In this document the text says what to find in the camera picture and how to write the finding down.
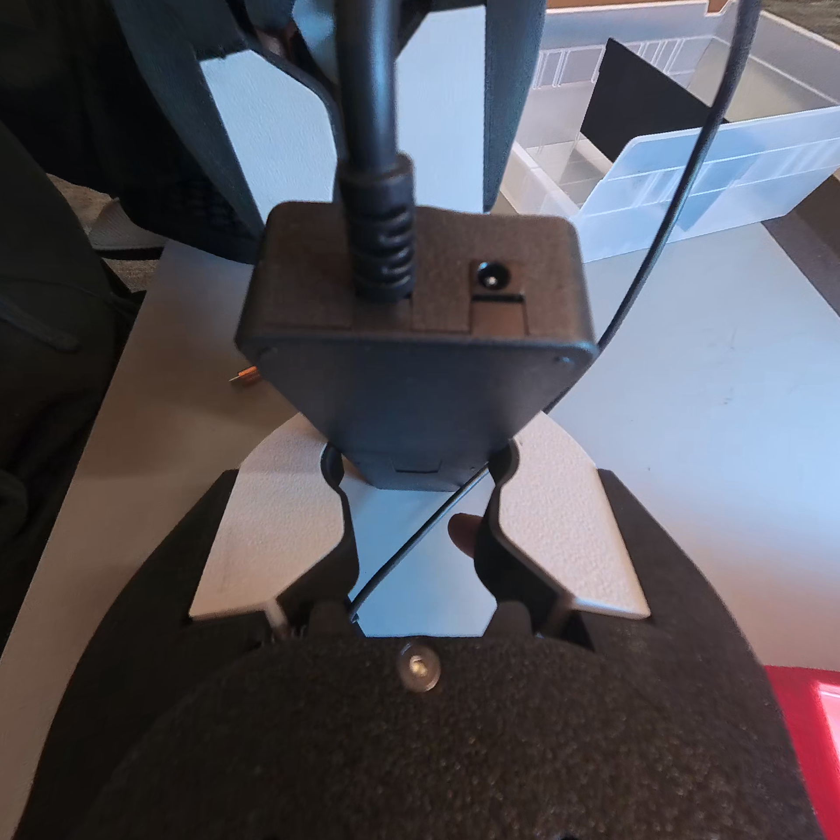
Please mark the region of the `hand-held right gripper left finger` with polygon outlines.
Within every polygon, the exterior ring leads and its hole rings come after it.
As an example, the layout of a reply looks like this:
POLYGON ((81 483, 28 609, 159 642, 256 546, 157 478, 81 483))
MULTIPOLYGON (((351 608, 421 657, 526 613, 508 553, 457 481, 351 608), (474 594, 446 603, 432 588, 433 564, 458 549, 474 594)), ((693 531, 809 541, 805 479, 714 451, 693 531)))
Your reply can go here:
POLYGON ((264 613, 275 630, 308 623, 322 602, 349 604, 360 564, 340 452, 303 415, 243 461, 189 616, 264 613))

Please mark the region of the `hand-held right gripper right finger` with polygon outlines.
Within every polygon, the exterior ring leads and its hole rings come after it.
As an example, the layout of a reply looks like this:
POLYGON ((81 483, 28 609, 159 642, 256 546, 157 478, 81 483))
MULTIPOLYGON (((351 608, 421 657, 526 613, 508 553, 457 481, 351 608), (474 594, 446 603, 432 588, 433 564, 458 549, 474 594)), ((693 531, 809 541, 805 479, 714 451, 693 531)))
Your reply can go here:
POLYGON ((559 636, 573 613, 643 621, 651 609, 593 460, 546 413, 492 459, 476 537, 480 582, 559 636))

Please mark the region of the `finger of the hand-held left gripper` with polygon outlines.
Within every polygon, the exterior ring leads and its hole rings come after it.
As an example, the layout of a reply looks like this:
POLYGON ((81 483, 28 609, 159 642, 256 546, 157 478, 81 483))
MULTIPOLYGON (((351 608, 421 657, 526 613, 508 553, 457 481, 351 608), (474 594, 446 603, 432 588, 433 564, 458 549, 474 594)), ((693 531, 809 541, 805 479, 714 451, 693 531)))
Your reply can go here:
POLYGON ((397 141, 418 205, 483 210, 485 45, 483 5, 431 12, 396 61, 397 141))
POLYGON ((333 203, 345 152, 337 92, 257 36, 199 66, 260 220, 282 203, 333 203))

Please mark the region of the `black usb hub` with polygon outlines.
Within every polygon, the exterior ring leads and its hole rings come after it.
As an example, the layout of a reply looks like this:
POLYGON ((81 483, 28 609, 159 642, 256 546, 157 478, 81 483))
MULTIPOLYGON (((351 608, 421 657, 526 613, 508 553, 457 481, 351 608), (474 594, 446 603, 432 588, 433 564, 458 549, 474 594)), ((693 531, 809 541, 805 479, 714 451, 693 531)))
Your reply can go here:
POLYGON ((339 205, 269 214, 235 339, 375 487, 455 490, 598 350, 563 217, 416 211, 411 297, 358 296, 339 205))

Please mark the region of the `red plastic bin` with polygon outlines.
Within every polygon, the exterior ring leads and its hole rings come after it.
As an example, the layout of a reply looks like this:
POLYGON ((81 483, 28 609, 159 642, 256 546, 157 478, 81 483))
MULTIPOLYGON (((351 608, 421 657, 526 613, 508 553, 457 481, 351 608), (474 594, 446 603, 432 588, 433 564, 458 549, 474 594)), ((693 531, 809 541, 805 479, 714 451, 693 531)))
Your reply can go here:
POLYGON ((766 665, 825 838, 839 838, 839 673, 766 665))

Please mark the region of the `clear plastic bin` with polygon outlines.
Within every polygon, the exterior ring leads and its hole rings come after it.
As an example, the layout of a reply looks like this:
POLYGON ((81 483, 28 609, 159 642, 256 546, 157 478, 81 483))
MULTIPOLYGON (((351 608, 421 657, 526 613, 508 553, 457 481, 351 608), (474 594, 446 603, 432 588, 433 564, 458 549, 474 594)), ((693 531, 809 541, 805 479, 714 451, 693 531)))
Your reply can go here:
MULTIPOLYGON (((711 107, 736 2, 551 7, 500 193, 522 215, 564 217, 584 262, 647 249, 700 129, 640 136, 612 163, 581 133, 613 38, 711 107)), ((672 242, 789 213, 839 164, 838 46, 762 12, 737 90, 672 242)))

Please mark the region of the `person's left forearm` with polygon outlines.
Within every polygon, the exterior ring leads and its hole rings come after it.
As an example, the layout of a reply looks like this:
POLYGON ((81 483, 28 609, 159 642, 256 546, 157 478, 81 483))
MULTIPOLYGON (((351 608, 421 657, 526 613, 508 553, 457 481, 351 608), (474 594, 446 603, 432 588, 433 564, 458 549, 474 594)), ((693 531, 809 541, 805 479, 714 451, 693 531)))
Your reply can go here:
POLYGON ((2 2, 2 123, 49 174, 111 196, 167 175, 163 117, 111 2, 2 2))

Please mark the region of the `black bin divider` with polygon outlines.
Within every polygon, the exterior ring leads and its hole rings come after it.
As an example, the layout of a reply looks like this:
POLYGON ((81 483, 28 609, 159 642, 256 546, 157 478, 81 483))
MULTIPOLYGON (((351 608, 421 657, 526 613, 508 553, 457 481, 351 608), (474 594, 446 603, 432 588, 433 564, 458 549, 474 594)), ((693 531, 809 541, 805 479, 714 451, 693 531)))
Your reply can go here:
POLYGON ((614 163, 631 140, 700 129, 709 111, 678 82, 609 38, 581 133, 614 163))

